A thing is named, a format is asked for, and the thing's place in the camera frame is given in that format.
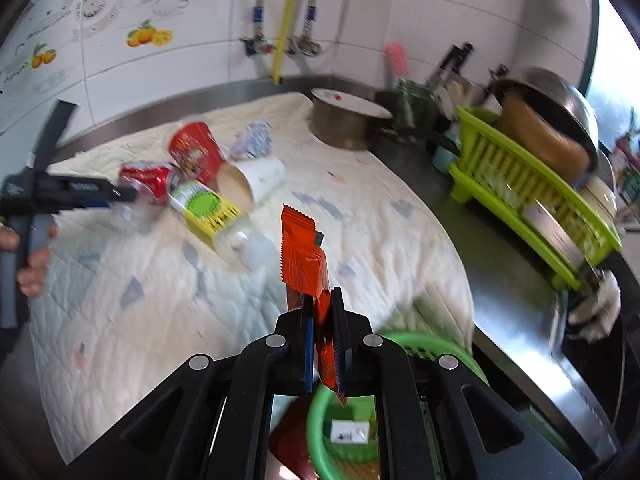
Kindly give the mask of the person's hand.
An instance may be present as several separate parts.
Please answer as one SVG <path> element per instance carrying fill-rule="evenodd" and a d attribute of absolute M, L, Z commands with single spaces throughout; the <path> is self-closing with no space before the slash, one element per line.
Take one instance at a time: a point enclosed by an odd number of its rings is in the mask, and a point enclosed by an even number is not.
<path fill-rule="evenodd" d="M 0 249 L 2 252 L 15 252 L 20 242 L 20 237 L 10 228 L 2 224 L 0 229 Z M 46 281 L 50 252 L 48 244 L 32 252 L 28 258 L 27 266 L 17 272 L 17 285 L 27 297 L 37 297 L 44 289 Z"/>

